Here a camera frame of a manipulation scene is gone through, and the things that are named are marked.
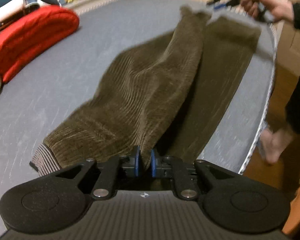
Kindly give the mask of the person right hand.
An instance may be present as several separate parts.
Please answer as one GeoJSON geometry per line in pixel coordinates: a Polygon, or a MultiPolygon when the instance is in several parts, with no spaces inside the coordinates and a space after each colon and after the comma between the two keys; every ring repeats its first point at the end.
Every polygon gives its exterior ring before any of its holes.
{"type": "Polygon", "coordinates": [[[294,23],[293,5],[290,1],[282,0],[240,0],[240,6],[245,12],[253,17],[258,18],[260,10],[258,4],[262,3],[265,8],[272,14],[274,22],[287,21],[294,23]]]}

